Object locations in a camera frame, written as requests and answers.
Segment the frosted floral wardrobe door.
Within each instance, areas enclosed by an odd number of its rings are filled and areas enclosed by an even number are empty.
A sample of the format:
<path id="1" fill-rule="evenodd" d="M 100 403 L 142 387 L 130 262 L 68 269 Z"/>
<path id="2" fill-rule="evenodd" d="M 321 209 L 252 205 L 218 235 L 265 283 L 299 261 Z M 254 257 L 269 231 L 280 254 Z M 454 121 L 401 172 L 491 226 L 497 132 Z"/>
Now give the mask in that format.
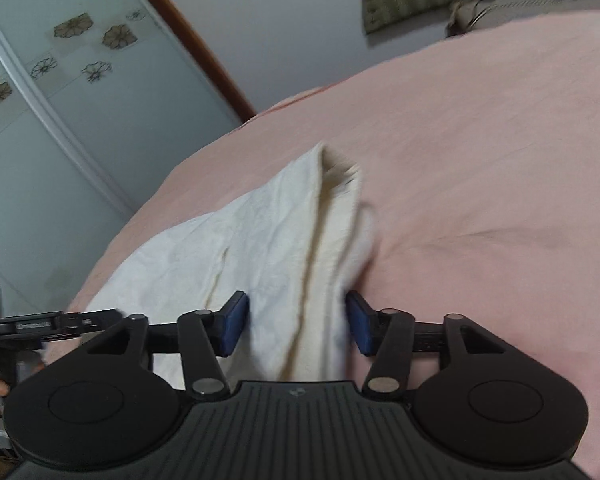
<path id="1" fill-rule="evenodd" d="M 0 0 L 0 132 L 24 113 L 125 216 L 239 122 L 148 0 Z"/>

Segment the pink bed blanket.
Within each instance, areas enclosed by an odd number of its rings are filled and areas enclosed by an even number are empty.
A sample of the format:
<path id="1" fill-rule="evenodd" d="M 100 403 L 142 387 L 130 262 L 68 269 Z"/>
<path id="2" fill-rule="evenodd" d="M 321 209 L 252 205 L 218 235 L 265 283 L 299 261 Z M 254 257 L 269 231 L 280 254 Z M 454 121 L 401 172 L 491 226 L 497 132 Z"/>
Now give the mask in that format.
<path id="1" fill-rule="evenodd" d="M 361 166 L 376 210 L 366 299 L 463 313 L 570 379 L 590 409 L 576 461 L 600 479 L 600 12 L 470 32 L 269 108 L 172 170 L 71 309 L 320 142 Z"/>

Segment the brown wardrobe frame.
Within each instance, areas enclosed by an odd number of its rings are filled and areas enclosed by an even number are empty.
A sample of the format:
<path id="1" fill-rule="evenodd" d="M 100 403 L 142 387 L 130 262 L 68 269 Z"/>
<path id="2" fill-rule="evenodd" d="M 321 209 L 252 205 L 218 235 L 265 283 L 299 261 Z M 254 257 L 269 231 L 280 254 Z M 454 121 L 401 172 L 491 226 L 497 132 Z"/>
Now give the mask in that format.
<path id="1" fill-rule="evenodd" d="M 193 29 L 183 13 L 178 10 L 172 0 L 147 0 L 157 11 L 160 18 L 168 25 L 170 31 L 178 38 L 189 56 L 201 68 L 202 72 L 218 90 L 233 112 L 242 122 L 256 116 L 256 111 L 224 70 L 219 60 L 208 48 L 201 36 Z"/>

